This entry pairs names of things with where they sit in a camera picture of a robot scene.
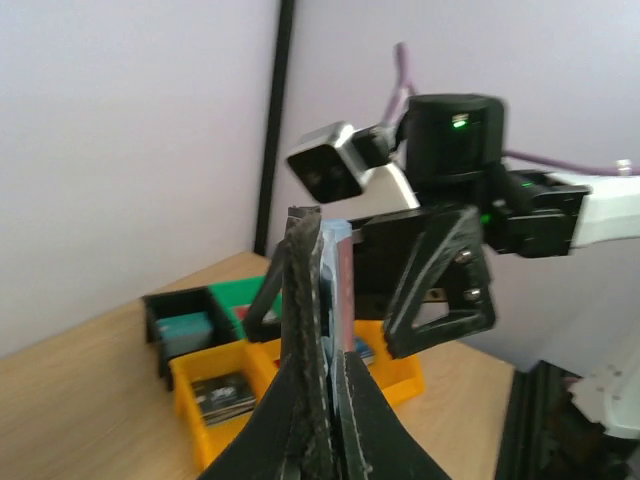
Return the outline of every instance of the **bolt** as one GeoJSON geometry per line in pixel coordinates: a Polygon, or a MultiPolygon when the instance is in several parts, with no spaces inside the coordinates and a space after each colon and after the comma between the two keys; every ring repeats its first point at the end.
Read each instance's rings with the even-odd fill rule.
{"type": "Polygon", "coordinates": [[[460,250],[456,254],[455,261],[456,261],[456,263],[458,263],[460,265],[464,265],[465,263],[469,262],[469,260],[471,260],[471,257],[473,257],[473,255],[471,254],[471,251],[469,251],[469,250],[460,250]]]}
{"type": "Polygon", "coordinates": [[[464,299],[468,302],[476,302],[480,299],[480,289],[479,288],[471,288],[469,290],[465,290],[464,299]]]}

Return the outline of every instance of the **wooden table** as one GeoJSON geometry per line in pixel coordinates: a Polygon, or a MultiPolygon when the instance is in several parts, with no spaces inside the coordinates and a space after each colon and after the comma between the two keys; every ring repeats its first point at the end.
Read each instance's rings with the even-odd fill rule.
{"type": "MultiPolygon", "coordinates": [[[[243,253],[164,289],[260,275],[243,253]]],[[[145,345],[140,302],[0,360],[3,480],[192,480],[187,427],[145,345]]],[[[494,477],[513,369],[460,343],[420,354],[427,393],[397,409],[454,480],[494,477]]]]}

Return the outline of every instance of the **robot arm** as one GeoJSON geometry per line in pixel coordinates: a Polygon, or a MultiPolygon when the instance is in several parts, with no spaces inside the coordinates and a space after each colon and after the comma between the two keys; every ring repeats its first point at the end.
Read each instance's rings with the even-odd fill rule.
{"type": "Polygon", "coordinates": [[[569,185],[585,185],[591,191],[583,201],[572,247],[640,237],[640,177],[550,176],[569,185]]]}

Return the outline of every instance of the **purple cable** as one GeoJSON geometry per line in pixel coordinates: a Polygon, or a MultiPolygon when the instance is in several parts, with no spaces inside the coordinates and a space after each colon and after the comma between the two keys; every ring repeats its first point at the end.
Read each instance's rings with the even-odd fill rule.
{"type": "MultiPolygon", "coordinates": [[[[403,100],[406,100],[403,98],[404,90],[406,90],[410,96],[417,95],[416,88],[409,78],[409,52],[407,45],[404,42],[400,42],[395,45],[394,58],[396,71],[398,72],[398,79],[393,88],[391,98],[387,103],[387,108],[385,109],[382,121],[380,122],[385,126],[392,125],[394,123],[397,112],[403,104],[403,100]]],[[[525,162],[545,165],[547,167],[557,168],[560,170],[581,173],[583,175],[594,175],[598,177],[617,177],[621,175],[620,170],[615,167],[587,167],[576,163],[564,162],[562,160],[555,160],[553,158],[532,155],[530,153],[518,152],[515,150],[505,150],[502,154],[505,157],[524,160],[525,162]]],[[[640,169],[631,168],[626,175],[638,176],[640,175],[640,169]]]]}
{"type": "MultiPolygon", "coordinates": [[[[537,165],[545,165],[547,167],[558,168],[560,170],[582,173],[583,175],[594,175],[597,177],[620,176],[620,171],[617,168],[587,167],[584,165],[579,165],[577,163],[564,162],[562,160],[541,157],[539,155],[532,155],[530,153],[516,152],[514,150],[505,150],[504,152],[502,152],[502,155],[509,158],[515,158],[517,160],[524,160],[525,162],[535,163],[537,165]]],[[[638,170],[637,168],[632,168],[627,176],[635,177],[637,175],[640,175],[640,170],[638,170]]]]}
{"type": "Polygon", "coordinates": [[[397,117],[399,108],[402,106],[405,100],[404,91],[406,90],[409,95],[416,95],[416,87],[409,78],[409,53],[407,52],[407,46],[404,42],[397,43],[394,47],[394,59],[396,64],[396,71],[398,72],[398,78],[396,84],[393,87],[393,93],[387,103],[382,121],[382,125],[391,125],[397,117]]]}

